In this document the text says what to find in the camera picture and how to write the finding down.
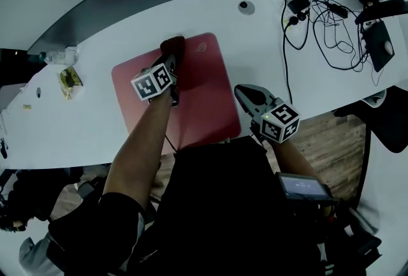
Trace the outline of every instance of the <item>small screen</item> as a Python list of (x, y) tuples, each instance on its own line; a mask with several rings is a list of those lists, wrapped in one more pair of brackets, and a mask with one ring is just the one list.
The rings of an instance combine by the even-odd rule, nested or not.
[(326, 191), (313, 178), (281, 177), (287, 193), (297, 193), (310, 196), (327, 196)]

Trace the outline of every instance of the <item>food wrapper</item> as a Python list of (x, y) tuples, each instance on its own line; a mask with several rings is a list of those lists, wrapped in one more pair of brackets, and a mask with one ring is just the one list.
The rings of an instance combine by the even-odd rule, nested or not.
[(65, 99), (73, 99), (83, 84), (72, 66), (57, 74), (58, 82)]

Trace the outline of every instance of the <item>black sleeve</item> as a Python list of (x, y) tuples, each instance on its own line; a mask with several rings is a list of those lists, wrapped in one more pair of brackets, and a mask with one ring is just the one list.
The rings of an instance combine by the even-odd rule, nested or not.
[(330, 197), (333, 197), (333, 196), (332, 196), (332, 191), (330, 190), (329, 186), (328, 186), (327, 184), (322, 184), (322, 186), (324, 187), (324, 189), (326, 190), (326, 192), (328, 193), (328, 195), (329, 195)]
[(130, 256), (138, 237), (139, 213), (143, 208), (120, 193), (104, 194), (96, 209), (83, 220), (87, 231), (67, 252), (65, 275), (106, 275), (114, 272)]

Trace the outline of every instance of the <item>pink mat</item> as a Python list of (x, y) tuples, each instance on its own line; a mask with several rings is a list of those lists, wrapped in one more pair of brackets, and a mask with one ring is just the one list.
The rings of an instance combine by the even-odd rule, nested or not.
[[(112, 70), (117, 99), (131, 132), (148, 105), (140, 101), (130, 80), (161, 55), (160, 49), (135, 57)], [(180, 104), (172, 108), (167, 137), (176, 149), (235, 138), (240, 132), (235, 100), (224, 61), (213, 34), (186, 39), (184, 60), (177, 68)], [(167, 140), (162, 154), (173, 152)]]

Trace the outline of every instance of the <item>power adapter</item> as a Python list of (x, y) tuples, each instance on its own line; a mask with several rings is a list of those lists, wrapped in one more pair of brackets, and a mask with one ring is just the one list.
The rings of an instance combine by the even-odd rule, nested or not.
[(337, 4), (326, 3), (326, 6), (330, 9), (331, 12), (337, 14), (340, 18), (347, 18), (349, 16), (347, 10)]
[(288, 8), (293, 12), (293, 14), (298, 14), (298, 12), (308, 8), (309, 5), (309, 0), (292, 0), (288, 3)]

